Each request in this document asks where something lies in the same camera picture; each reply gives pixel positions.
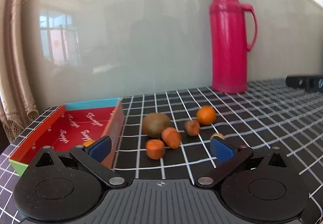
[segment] tabletop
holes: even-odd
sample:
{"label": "tabletop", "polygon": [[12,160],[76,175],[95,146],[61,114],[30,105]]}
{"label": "tabletop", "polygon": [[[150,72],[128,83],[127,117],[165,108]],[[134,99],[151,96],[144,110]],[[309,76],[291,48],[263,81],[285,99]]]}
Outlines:
{"label": "tabletop", "polygon": [[[288,88],[284,80],[251,82],[243,94],[228,95],[209,87],[124,97],[124,125],[114,160],[121,176],[143,179],[188,178],[194,182],[203,172],[216,167],[210,152],[210,136],[225,135],[234,145],[248,145],[261,154],[272,146],[280,147],[303,178],[309,202],[302,220],[320,223],[323,216],[323,95]],[[198,137],[184,133],[184,123],[194,119],[202,105],[214,107],[215,123],[202,127]],[[0,155],[0,223],[19,223],[21,218],[12,198],[19,176],[8,157],[57,107],[48,108],[31,127]],[[149,159],[142,134],[142,120],[151,112],[167,114],[180,132],[180,148],[166,148],[160,160]]]}

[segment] box side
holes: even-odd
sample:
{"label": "box side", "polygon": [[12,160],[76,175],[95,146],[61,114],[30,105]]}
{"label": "box side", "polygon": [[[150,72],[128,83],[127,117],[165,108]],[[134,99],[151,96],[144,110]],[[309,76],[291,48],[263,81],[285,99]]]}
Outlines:
{"label": "box side", "polygon": [[48,116],[26,139],[20,144],[20,146],[11,155],[10,159],[16,162],[24,157],[28,150],[33,146],[43,133],[65,112],[65,107],[60,106],[54,113]]}
{"label": "box side", "polygon": [[110,99],[101,99],[94,101],[85,101],[77,103],[68,103],[65,104],[66,111],[72,110],[83,110],[83,109],[92,109],[92,108],[101,108],[101,107],[114,107],[117,106],[120,98],[110,98]]}
{"label": "box side", "polygon": [[121,100],[118,101],[117,106],[114,109],[114,113],[111,115],[110,121],[107,124],[104,135],[109,135],[112,141],[112,147],[110,154],[102,161],[102,164],[112,169],[114,156],[117,150],[119,136],[122,129],[124,121],[123,110],[121,105]]}
{"label": "box side", "polygon": [[22,176],[22,174],[25,172],[26,168],[28,167],[27,164],[20,163],[12,159],[9,159],[9,162],[12,165],[12,167],[16,170],[19,176]]}

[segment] blue gripper pad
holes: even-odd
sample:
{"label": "blue gripper pad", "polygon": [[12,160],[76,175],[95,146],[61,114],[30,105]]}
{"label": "blue gripper pad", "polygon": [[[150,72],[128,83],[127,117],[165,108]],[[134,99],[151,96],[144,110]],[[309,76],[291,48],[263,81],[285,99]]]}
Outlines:
{"label": "blue gripper pad", "polygon": [[89,146],[87,153],[90,157],[101,163],[110,154],[112,141],[111,138],[107,137],[94,142],[92,145]]}
{"label": "blue gripper pad", "polygon": [[235,155],[234,150],[220,142],[215,137],[212,137],[210,147],[212,155],[214,155],[221,163],[226,162]]}

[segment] thermos handle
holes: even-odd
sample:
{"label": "thermos handle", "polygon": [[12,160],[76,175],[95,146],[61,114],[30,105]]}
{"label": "thermos handle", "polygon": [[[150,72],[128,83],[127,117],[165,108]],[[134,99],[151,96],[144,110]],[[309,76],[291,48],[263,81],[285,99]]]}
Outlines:
{"label": "thermos handle", "polygon": [[254,17],[254,21],[255,21],[255,34],[254,34],[254,39],[252,40],[251,44],[247,44],[247,50],[250,51],[252,49],[252,47],[254,46],[256,39],[257,39],[257,33],[258,33],[258,23],[257,23],[257,19],[256,19],[256,15],[254,12],[254,8],[252,7],[252,5],[250,4],[243,4],[242,5],[243,10],[244,11],[249,11],[252,13],[252,16]]}

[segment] gray gripper base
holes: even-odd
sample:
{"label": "gray gripper base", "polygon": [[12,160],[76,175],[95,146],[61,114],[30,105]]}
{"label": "gray gripper base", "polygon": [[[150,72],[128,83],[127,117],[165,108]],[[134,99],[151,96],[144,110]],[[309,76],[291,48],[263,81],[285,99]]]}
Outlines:
{"label": "gray gripper base", "polygon": [[[87,215],[68,224],[247,224],[228,212],[213,191],[189,180],[135,179],[124,189],[111,190]],[[300,224],[293,220],[289,224]],[[25,220],[23,224],[34,224]]]}

